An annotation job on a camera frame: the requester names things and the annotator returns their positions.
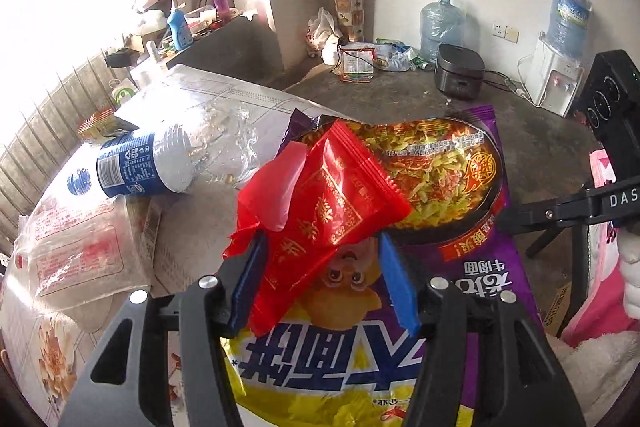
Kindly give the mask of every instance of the white towel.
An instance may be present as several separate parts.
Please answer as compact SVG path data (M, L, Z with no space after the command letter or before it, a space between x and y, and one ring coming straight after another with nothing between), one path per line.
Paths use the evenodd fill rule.
M590 339L576 349L560 339L547 340L569 379L587 427L609 411L640 362L640 333L622 331Z

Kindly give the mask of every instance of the blue water jug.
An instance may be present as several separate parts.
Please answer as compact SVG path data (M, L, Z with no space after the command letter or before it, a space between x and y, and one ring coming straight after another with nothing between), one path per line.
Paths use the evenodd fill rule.
M449 0L427 4L420 12L420 57L435 64L439 45L461 46L464 25L465 14Z
M553 0L546 42L559 54L580 60L590 14L589 0Z

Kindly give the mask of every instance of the power cord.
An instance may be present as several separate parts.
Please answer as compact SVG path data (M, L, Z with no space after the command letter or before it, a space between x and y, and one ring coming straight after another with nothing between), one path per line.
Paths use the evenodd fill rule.
M500 89L501 91L511 91L516 96L519 96L520 98L524 98L532 106L540 107L542 105L542 102L545 101L546 92L543 93L542 100L540 100L540 104L539 105L536 105L535 103L533 103L533 101L531 100L531 95L529 94L529 91L527 90L527 86L525 86L524 81L522 79L522 75L520 74L520 63L521 63L521 61L523 61L527 57L522 57L518 61L518 76L520 77L520 83L522 84L522 90L523 90L520 93L518 93L518 87L515 85L513 80L511 80L511 78L509 76L507 76L506 74L500 73L500 71L486 70L485 73L491 73L491 74L495 74L497 76L500 76L503 79L503 83L496 82L494 80L489 80L487 78L483 78L482 81L485 84L487 84L488 86L495 87L495 89Z

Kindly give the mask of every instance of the pink cloth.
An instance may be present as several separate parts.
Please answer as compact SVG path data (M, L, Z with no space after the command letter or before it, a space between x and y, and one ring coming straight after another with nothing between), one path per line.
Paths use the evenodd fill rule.
M616 181L604 150L591 153L590 163L596 187ZM607 333L638 330L638 321L629 318L623 308L625 280L620 273L616 229L611 223L590 228L590 255L589 296L561 335L572 347Z

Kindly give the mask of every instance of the black device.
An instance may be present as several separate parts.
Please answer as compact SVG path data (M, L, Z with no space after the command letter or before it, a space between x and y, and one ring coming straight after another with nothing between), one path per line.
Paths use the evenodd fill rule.
M640 72L624 50L596 55L575 107L607 150L617 180L640 174Z
M482 87L484 61L468 48L441 44L434 76L436 87L444 94L460 100L475 100Z
M640 72L624 50L599 53L575 103L602 143L616 182L577 194L505 208L510 233L614 221L636 232L640 221Z

